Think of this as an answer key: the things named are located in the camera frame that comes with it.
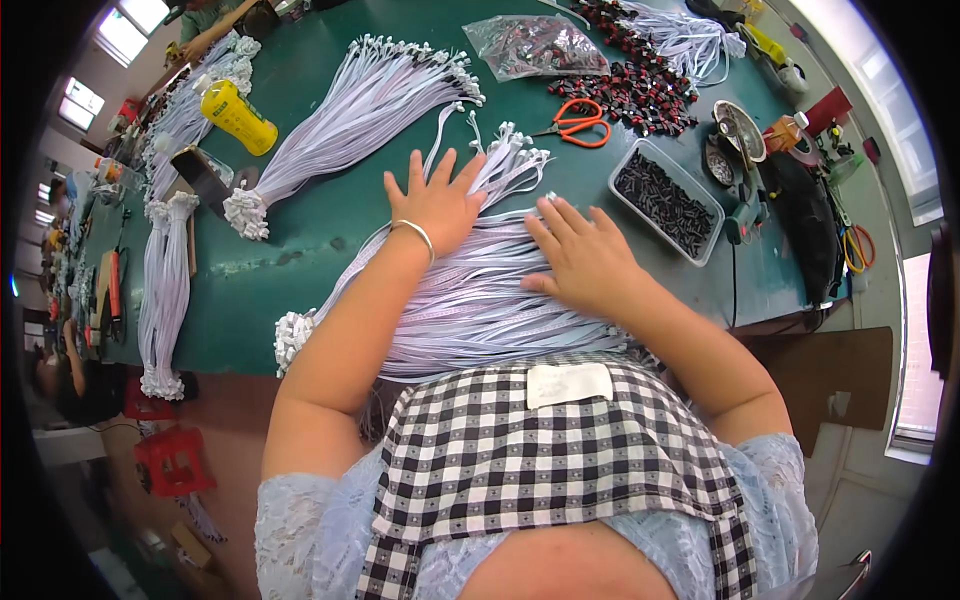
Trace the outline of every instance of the green shirt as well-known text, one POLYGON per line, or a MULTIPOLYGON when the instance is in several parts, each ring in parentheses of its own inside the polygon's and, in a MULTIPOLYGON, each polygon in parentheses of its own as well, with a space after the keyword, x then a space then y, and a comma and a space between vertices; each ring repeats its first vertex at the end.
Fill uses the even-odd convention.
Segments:
POLYGON ((185 12, 180 17, 180 45, 210 29, 225 14, 235 11, 243 3, 244 0, 218 0, 203 6, 198 11, 185 12))

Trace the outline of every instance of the bottle cap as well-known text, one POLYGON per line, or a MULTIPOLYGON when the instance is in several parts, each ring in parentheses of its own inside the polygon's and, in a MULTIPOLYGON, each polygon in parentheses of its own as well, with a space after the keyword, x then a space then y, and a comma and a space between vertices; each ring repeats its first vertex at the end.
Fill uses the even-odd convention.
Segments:
POLYGON ((213 85, 213 78, 210 77, 209 73, 203 73, 193 84, 193 91, 195 91, 198 96, 203 96, 211 85, 213 85))

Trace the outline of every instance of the scissors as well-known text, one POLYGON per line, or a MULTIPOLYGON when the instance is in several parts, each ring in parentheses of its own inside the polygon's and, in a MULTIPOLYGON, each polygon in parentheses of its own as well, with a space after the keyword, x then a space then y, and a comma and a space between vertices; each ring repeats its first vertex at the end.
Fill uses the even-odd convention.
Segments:
POLYGON ((553 126, 544 130, 540 133, 534 133, 533 135, 547 135, 548 133, 559 133, 561 139, 564 142, 570 142, 571 144, 576 144, 583 148, 600 148, 607 143, 607 140, 610 139, 610 125, 603 120, 603 109, 600 108, 600 105, 593 102, 589 98, 574 98, 573 100, 568 101, 557 112, 557 116, 553 117, 553 126), (573 119, 563 119, 564 113, 574 105, 587 105, 589 108, 595 108, 596 114, 586 117, 577 117, 573 119), (573 125, 570 129, 562 130, 560 125, 573 125), (602 125, 604 129, 607 130, 607 134, 598 142, 585 142, 582 139, 577 139, 572 134, 589 129, 594 125, 602 125))
POLYGON ((859 225, 850 226, 844 229, 840 241, 843 243, 844 260, 847 261, 847 267, 851 271, 854 273, 863 273, 874 266, 874 262, 876 261, 876 246, 874 246, 874 238, 870 237, 870 233, 868 233, 866 229, 859 225), (867 260, 864 254, 866 246, 863 245, 864 240, 861 239, 861 235, 866 238, 867 243, 870 245, 870 260, 867 260), (861 266, 856 266, 853 261, 854 258, 860 262, 861 266))

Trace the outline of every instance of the orange bottle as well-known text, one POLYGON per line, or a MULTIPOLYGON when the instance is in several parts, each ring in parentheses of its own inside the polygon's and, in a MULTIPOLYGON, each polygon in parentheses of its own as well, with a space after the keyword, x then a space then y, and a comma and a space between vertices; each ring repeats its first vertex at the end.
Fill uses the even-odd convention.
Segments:
POLYGON ((789 151, 801 140, 801 130, 806 129, 809 124, 806 115, 802 112, 793 116, 784 114, 763 132, 763 142, 767 146, 767 152, 789 151))

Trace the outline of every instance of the plastic bag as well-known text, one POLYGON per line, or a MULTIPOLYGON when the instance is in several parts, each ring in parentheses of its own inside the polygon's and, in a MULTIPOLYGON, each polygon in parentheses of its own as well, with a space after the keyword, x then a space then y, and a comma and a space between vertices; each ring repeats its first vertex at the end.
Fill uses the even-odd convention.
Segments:
POLYGON ((536 75, 610 75, 610 63, 563 16, 507 14, 464 25, 499 82, 536 75))

